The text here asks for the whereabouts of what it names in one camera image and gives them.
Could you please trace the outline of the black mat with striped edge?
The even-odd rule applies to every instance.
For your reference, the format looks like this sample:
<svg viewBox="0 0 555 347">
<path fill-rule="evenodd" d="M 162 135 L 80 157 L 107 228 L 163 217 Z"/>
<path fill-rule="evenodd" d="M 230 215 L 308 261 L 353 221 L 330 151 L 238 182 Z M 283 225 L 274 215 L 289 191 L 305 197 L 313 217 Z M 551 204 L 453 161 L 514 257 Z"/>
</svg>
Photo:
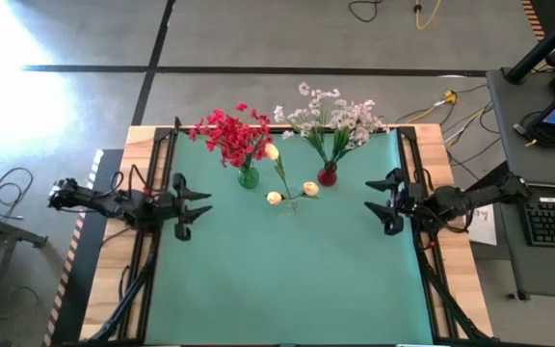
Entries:
<svg viewBox="0 0 555 347">
<path fill-rule="evenodd" d="M 107 226 L 107 218 L 96 212 L 77 215 L 40 347 L 61 347 L 89 338 L 117 304 L 115 285 L 108 281 L 101 290 L 96 278 Z"/>
<path fill-rule="evenodd" d="M 555 30 L 555 0 L 519 0 L 537 41 Z"/>
</svg>

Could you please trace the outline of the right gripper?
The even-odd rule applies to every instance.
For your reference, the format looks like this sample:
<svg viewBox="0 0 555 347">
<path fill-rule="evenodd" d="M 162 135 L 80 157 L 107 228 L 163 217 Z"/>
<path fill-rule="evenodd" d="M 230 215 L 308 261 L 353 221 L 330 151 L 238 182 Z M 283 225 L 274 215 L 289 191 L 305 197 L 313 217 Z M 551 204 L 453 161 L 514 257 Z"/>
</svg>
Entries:
<svg viewBox="0 0 555 347">
<path fill-rule="evenodd" d="M 389 172 L 384 180 L 366 181 L 365 185 L 381 192 L 390 191 L 387 206 L 370 201 L 364 203 L 384 223 L 384 233 L 386 235 L 393 236 L 402 232 L 406 218 L 414 219 L 415 224 L 421 227 L 428 220 L 428 215 L 422 208 L 423 201 L 413 209 L 406 209 L 402 205 L 400 193 L 406 187 L 420 185 L 425 190 L 425 198 L 427 195 L 426 187 L 421 183 L 409 182 L 407 174 L 402 169 L 396 168 Z"/>
</svg>

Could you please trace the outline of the white paper sheet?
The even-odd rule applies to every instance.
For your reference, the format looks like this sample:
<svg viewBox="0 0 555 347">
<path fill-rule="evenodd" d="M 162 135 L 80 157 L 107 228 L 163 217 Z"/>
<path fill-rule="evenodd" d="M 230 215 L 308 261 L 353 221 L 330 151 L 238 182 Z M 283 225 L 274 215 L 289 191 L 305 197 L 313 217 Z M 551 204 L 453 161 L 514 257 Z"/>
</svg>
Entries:
<svg viewBox="0 0 555 347">
<path fill-rule="evenodd" d="M 492 204 L 474 210 L 467 232 L 469 240 L 472 242 L 491 246 L 497 245 Z"/>
</svg>

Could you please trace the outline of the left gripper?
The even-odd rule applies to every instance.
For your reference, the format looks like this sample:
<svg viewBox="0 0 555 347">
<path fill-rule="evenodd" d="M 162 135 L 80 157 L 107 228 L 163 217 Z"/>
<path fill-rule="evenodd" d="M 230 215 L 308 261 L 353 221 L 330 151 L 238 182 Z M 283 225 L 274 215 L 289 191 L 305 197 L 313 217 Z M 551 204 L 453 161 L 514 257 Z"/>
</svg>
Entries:
<svg viewBox="0 0 555 347">
<path fill-rule="evenodd" d="M 212 209 L 211 205 L 198 207 L 194 209 L 187 209 L 185 200 L 203 200 L 210 197 L 210 194 L 199 193 L 191 191 L 187 187 L 187 180 L 182 173 L 174 173 L 172 175 L 172 188 L 174 189 L 173 195 L 173 211 L 167 214 L 158 215 L 163 220 L 172 218 L 177 219 L 174 227 L 174 236 L 180 241 L 188 241 L 191 239 L 191 231 L 187 224 L 192 224 L 202 214 Z"/>
</svg>

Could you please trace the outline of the clear glass vase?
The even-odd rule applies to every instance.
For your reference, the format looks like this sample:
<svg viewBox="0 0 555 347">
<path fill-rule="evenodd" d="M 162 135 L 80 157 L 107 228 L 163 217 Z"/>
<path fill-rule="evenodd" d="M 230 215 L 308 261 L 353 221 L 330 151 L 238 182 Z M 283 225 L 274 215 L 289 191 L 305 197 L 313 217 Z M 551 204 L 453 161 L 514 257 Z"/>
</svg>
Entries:
<svg viewBox="0 0 555 347">
<path fill-rule="evenodd" d="M 292 198 L 289 198 L 288 196 L 283 196 L 280 206 L 285 213 L 296 215 L 299 211 L 299 204 L 301 200 L 302 198 L 299 196 L 293 196 Z"/>
</svg>

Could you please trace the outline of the green table mat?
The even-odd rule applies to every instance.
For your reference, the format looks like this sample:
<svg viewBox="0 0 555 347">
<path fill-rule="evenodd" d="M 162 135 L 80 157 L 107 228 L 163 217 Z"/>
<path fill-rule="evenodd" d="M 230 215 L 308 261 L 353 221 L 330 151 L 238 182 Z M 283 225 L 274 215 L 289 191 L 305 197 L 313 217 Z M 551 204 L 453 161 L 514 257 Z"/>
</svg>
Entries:
<svg viewBox="0 0 555 347">
<path fill-rule="evenodd" d="M 319 157 L 277 140 L 290 191 L 315 178 Z M 384 233 L 364 205 L 388 193 L 365 185 L 400 164 L 394 134 L 376 134 L 340 164 L 336 183 L 296 215 L 266 200 L 286 190 L 270 160 L 247 190 L 217 152 L 181 138 L 175 169 L 210 194 L 191 239 L 165 224 L 145 340 L 149 344 L 372 344 L 432 341 L 412 234 Z"/>
</svg>

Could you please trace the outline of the red glass vase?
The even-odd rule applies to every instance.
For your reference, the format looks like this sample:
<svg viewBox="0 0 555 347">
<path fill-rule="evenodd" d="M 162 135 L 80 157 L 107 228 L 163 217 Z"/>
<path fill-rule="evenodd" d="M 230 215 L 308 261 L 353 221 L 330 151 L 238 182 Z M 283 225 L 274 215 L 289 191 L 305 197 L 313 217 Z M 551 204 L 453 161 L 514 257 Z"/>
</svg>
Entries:
<svg viewBox="0 0 555 347">
<path fill-rule="evenodd" d="M 318 182 L 327 187 L 331 187 L 337 180 L 337 165 L 332 162 L 326 162 L 324 167 L 317 173 Z"/>
</svg>

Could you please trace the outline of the grey side desk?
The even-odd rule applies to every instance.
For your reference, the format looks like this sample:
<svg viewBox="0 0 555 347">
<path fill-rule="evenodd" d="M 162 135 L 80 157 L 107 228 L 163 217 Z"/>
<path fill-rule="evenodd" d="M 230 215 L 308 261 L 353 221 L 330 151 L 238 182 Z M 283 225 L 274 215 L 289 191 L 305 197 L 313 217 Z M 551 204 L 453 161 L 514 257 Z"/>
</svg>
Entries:
<svg viewBox="0 0 555 347">
<path fill-rule="evenodd" d="M 555 148 L 528 147 L 514 130 L 525 116 L 555 100 L 549 88 L 552 75 L 533 74 L 519 84 L 508 82 L 501 69 L 488 71 L 486 77 L 506 157 L 500 167 L 521 176 L 536 198 L 555 198 Z M 516 290 L 526 296 L 555 296 L 555 248 L 527 244 L 519 206 L 497 204 L 494 211 L 505 230 Z"/>
</svg>

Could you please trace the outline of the black metal pole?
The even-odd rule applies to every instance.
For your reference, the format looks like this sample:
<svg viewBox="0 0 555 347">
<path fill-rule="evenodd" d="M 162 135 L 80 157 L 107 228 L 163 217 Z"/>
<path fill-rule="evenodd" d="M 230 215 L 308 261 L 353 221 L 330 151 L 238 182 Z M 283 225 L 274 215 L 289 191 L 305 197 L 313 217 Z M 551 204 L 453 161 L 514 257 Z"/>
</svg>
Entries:
<svg viewBox="0 0 555 347">
<path fill-rule="evenodd" d="M 540 41 L 508 72 L 505 72 L 505 79 L 512 84 L 518 84 L 536 64 L 546 58 L 553 49 L 555 49 L 555 31 Z"/>
</svg>

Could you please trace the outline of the green glass vase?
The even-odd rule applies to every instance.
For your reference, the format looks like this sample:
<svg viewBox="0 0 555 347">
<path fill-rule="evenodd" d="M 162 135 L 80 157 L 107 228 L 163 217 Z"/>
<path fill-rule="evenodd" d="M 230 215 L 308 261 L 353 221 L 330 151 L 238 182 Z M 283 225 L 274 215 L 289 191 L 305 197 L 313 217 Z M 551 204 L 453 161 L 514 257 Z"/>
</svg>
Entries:
<svg viewBox="0 0 555 347">
<path fill-rule="evenodd" d="M 238 182 L 245 189 L 253 189 L 259 183 L 259 172 L 253 164 L 248 164 L 239 168 Z"/>
</svg>

